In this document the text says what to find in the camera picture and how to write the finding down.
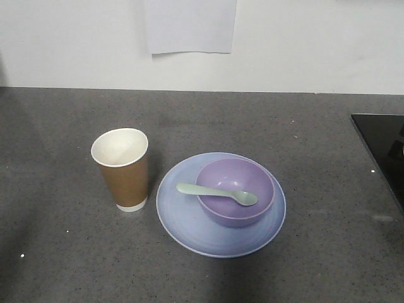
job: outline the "induction cooktop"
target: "induction cooktop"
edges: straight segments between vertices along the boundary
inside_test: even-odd
[[[404,116],[352,114],[352,119],[404,210]]]

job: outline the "brown paper cup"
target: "brown paper cup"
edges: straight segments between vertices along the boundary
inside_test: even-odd
[[[121,128],[99,136],[91,147],[118,209],[142,208],[148,193],[148,139],[133,128]]]

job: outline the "cup rim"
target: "cup rim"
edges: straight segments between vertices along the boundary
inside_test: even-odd
[[[139,134],[142,135],[142,136],[144,137],[144,139],[146,140],[146,148],[145,148],[144,152],[143,152],[140,156],[138,156],[138,157],[135,158],[134,160],[131,160],[131,161],[126,162],[126,163],[124,163],[124,164],[117,164],[117,165],[111,165],[111,164],[103,163],[103,162],[99,161],[99,160],[95,157],[95,155],[94,155],[94,148],[95,148],[95,145],[96,145],[96,143],[99,142],[103,137],[105,137],[105,136],[107,136],[107,135],[109,135],[109,134],[111,134],[111,133],[115,133],[115,132],[119,132],[119,131],[128,131],[128,130],[134,131],[135,133],[139,133]],[[98,164],[100,164],[100,165],[102,165],[102,166],[105,166],[105,167],[125,167],[125,166],[131,165],[131,164],[133,164],[133,163],[139,161],[140,159],[142,159],[142,157],[146,154],[146,152],[147,152],[147,150],[148,150],[148,147],[149,147],[149,140],[148,140],[148,138],[147,138],[147,135],[146,135],[144,132],[142,132],[141,130],[136,129],[136,128],[117,128],[117,129],[112,129],[112,130],[110,130],[110,131],[107,131],[107,132],[104,133],[104,134],[101,134],[101,135],[93,142],[90,151],[91,151],[91,156],[93,157],[94,161],[96,161]]]

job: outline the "spoon handle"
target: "spoon handle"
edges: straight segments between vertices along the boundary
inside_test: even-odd
[[[228,191],[222,191],[221,189],[199,186],[189,183],[178,183],[177,190],[183,194],[205,195],[205,196],[222,196],[234,198]]]

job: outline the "plastic spoon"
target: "plastic spoon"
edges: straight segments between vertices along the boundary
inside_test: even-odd
[[[247,191],[223,191],[221,189],[181,182],[177,184],[176,188],[180,193],[183,194],[229,197],[243,206],[254,205],[258,201],[258,198],[255,194],[249,193]]]

